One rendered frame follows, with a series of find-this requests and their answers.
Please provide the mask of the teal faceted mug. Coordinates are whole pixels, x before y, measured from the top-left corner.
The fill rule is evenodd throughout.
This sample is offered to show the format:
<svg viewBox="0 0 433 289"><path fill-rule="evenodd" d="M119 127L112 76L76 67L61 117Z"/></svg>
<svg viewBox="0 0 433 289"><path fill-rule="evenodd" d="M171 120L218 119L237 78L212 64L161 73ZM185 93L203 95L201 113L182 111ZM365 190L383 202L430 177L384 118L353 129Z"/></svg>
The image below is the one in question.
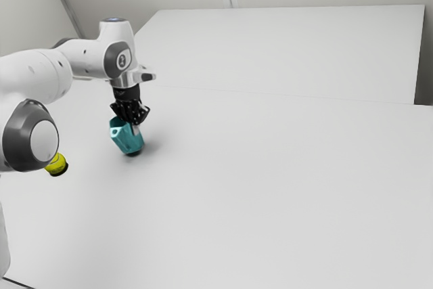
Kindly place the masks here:
<svg viewBox="0 0 433 289"><path fill-rule="evenodd" d="M137 125L113 117L110 122L110 137L123 154L132 155L141 151L144 140Z"/></svg>

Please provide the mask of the yellow ball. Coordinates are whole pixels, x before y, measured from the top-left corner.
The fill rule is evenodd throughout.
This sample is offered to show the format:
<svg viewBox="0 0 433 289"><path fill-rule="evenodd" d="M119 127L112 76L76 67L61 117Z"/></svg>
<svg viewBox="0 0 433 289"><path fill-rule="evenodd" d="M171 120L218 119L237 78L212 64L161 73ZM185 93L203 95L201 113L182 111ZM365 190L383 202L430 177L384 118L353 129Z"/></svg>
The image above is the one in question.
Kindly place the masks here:
<svg viewBox="0 0 433 289"><path fill-rule="evenodd" d="M59 152L53 157L51 162L45 167L45 170L52 176L58 177L68 170L68 163L64 155Z"/></svg>

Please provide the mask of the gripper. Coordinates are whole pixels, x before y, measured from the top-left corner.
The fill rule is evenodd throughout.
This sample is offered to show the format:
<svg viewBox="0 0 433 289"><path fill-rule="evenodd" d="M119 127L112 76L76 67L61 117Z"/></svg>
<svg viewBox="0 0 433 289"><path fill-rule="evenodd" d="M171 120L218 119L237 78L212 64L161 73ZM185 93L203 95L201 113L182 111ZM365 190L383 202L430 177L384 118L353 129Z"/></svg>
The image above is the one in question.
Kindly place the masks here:
<svg viewBox="0 0 433 289"><path fill-rule="evenodd" d="M116 102L131 102L131 127L134 135L140 134L140 124L147 118L150 108L141 102L139 84L128 88L113 87Z"/></svg>

